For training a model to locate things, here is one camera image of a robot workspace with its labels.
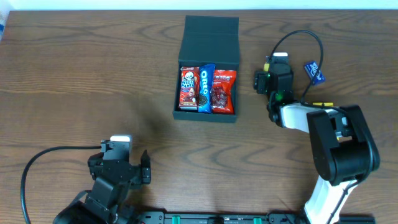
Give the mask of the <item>yellow gum canister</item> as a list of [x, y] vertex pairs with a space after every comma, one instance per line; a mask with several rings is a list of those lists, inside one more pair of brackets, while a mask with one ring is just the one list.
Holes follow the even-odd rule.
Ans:
[[264, 64], [264, 71], [265, 71], [265, 72], [268, 72], [268, 71], [269, 71], [269, 68], [270, 68], [270, 64], [269, 64], [269, 63], [265, 63], [265, 64]]

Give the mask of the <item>blue Eclipse mint tin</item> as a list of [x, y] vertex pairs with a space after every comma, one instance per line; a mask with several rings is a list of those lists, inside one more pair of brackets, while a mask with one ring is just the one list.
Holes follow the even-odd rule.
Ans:
[[309, 79], [312, 81], [312, 85], [319, 85], [325, 83], [325, 77], [321, 70], [318, 70], [318, 64], [316, 61], [307, 62], [304, 66]]

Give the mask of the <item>red candy bag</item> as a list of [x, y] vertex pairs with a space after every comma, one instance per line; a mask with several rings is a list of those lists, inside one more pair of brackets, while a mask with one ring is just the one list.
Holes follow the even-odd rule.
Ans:
[[217, 114], [233, 114], [231, 90], [236, 80], [235, 70], [215, 70], [212, 91], [211, 109]]

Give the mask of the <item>yellow Julie's biscuit packet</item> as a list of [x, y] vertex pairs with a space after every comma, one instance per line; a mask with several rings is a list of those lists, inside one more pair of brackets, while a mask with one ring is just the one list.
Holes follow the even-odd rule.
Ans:
[[331, 102], [314, 102], [312, 105], [317, 105], [317, 106], [334, 106], [333, 103]]

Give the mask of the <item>blue Oreo cookie pack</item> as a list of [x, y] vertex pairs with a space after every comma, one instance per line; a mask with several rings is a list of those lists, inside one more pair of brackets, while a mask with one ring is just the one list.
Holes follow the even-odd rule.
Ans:
[[211, 114], [211, 88], [216, 65], [213, 63], [200, 67], [200, 92], [198, 112]]

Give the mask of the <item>dark green box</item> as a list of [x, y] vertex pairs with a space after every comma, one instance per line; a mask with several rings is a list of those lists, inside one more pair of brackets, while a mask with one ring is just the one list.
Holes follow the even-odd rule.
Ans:
[[[178, 67], [199, 67], [213, 63], [217, 69], [239, 71], [239, 19], [237, 17], [186, 16]], [[181, 71], [177, 71], [174, 96], [174, 119], [235, 123], [238, 117], [238, 83], [231, 89], [233, 114], [206, 114], [178, 108]]]

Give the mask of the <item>Hello Panda biscuit box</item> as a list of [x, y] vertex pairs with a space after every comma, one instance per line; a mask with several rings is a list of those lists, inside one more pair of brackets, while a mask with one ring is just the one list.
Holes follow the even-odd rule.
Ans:
[[178, 108], [183, 111], [197, 111], [199, 90], [199, 68], [182, 67]]

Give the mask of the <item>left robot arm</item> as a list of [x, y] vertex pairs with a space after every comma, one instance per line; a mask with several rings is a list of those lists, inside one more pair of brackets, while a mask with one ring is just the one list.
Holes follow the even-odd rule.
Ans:
[[130, 164], [131, 151], [130, 136], [103, 140], [100, 152], [88, 159], [88, 168], [95, 181], [92, 189], [80, 192], [53, 222], [133, 223], [133, 210], [119, 207], [131, 189], [151, 183], [151, 169], [147, 152], [142, 153], [139, 165]]

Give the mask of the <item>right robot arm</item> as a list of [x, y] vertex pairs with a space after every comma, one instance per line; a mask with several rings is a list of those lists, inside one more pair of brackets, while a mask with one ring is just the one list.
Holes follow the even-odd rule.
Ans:
[[310, 136], [318, 179], [300, 215], [289, 223], [337, 223], [350, 193], [376, 170], [380, 158], [358, 105], [334, 107], [295, 100], [294, 73], [283, 63], [267, 63], [254, 74], [254, 89], [268, 98], [269, 118], [281, 128]]

